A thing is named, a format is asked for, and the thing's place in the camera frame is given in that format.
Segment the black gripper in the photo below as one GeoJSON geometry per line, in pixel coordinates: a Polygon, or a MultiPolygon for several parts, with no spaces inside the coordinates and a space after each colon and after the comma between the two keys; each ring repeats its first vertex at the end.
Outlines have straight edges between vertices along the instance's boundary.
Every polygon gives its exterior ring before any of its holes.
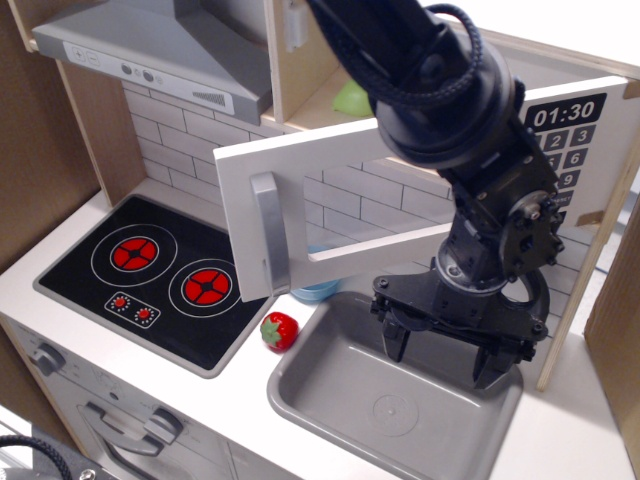
{"type": "Polygon", "coordinates": [[[382,275],[373,281],[371,312],[382,323],[385,354],[401,362],[412,332],[429,331],[478,348],[475,389],[493,386],[514,362],[531,360],[547,336],[547,287],[533,272],[522,278],[529,298],[508,299],[502,288],[469,291],[437,269],[422,274],[382,275]]]}

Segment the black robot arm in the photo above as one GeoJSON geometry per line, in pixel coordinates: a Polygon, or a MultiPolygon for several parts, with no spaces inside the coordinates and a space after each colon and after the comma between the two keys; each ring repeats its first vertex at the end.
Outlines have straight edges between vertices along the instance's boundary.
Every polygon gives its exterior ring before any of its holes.
{"type": "Polygon", "coordinates": [[[367,93],[384,143],[452,188],[451,230],[423,274],[374,280],[371,310],[400,361],[415,331],[475,345],[486,389],[548,332],[541,269],[564,245],[558,178],[520,120],[524,85],[457,6],[314,1],[328,45],[367,93]]]}

